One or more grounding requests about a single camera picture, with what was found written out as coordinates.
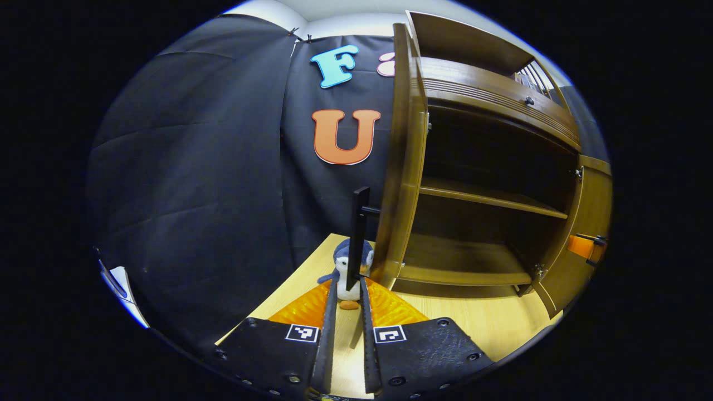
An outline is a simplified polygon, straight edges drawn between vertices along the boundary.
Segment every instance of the blue letter f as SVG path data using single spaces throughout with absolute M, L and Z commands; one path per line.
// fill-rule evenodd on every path
M 337 58 L 337 55 L 343 53 L 348 54 Z M 310 59 L 310 61 L 316 61 L 319 70 L 322 71 L 322 77 L 324 78 L 320 84 L 322 88 L 329 88 L 330 86 L 338 85 L 352 79 L 351 73 L 342 71 L 342 66 L 351 70 L 356 65 L 354 58 L 349 53 L 357 54 L 359 53 L 359 48 L 353 44 L 348 44 L 334 50 L 317 54 Z

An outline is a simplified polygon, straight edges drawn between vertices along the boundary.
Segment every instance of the open cabinet door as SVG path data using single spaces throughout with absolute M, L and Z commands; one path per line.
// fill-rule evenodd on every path
M 581 156 L 581 163 L 583 159 L 594 160 Z M 604 247 L 596 243 L 606 244 L 612 212 L 612 178 L 606 170 L 582 166 L 573 204 L 576 212 L 570 217 L 573 221 L 568 239 L 542 280 L 533 283 L 551 317 L 567 307 L 584 289 L 594 273 L 596 262 L 602 257 Z M 573 240 L 587 242 L 588 238 L 593 240 L 589 252 L 584 255 L 573 246 Z
M 414 221 L 428 129 L 418 50 L 404 24 L 394 24 L 394 114 L 371 279 L 391 288 Z

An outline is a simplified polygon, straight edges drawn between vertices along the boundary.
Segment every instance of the black fabric curtain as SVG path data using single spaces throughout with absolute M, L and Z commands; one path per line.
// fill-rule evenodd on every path
M 295 36 L 221 16 L 158 54 L 107 112 L 88 200 L 109 268 L 192 344 L 289 277 L 279 125 Z
M 321 88 L 322 73 L 310 59 L 325 51 L 355 45 L 355 67 L 344 71 L 352 79 Z M 394 79 L 379 75 L 379 57 L 394 51 L 389 36 L 330 36 L 299 42 L 292 54 L 282 115 L 282 182 L 294 266 L 299 265 L 330 234 L 349 235 L 352 193 L 371 187 L 370 205 L 379 207 L 386 175 L 391 131 Z M 375 110 L 374 145 L 369 157 L 351 166 L 325 163 L 314 150 L 312 114 L 324 109 L 344 112 L 337 129 L 337 145 L 351 149 L 357 143 L 356 110 Z M 378 221 L 369 219 L 366 238 L 376 237 Z

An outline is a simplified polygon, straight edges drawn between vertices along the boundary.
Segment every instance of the stuffed penguin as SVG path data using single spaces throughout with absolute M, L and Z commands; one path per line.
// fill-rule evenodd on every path
M 339 306 L 342 309 L 357 309 L 359 304 L 359 284 L 355 284 L 351 290 L 347 290 L 347 269 L 349 268 L 349 239 L 343 240 L 334 249 L 334 271 L 320 277 L 317 282 L 324 283 L 330 279 L 336 279 L 337 298 L 342 300 Z M 369 271 L 371 263 L 374 261 L 374 249 L 369 242 L 364 241 L 364 248 L 361 251 L 361 269 Z

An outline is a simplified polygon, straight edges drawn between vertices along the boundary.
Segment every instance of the orange letter u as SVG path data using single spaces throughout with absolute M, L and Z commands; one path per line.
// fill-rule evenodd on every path
M 312 114 L 314 120 L 314 151 L 323 161 L 331 164 L 357 164 L 366 160 L 374 145 L 374 123 L 381 113 L 374 110 L 357 110 L 352 116 L 359 122 L 356 146 L 344 150 L 337 146 L 337 126 L 344 118 L 341 110 L 319 110 Z

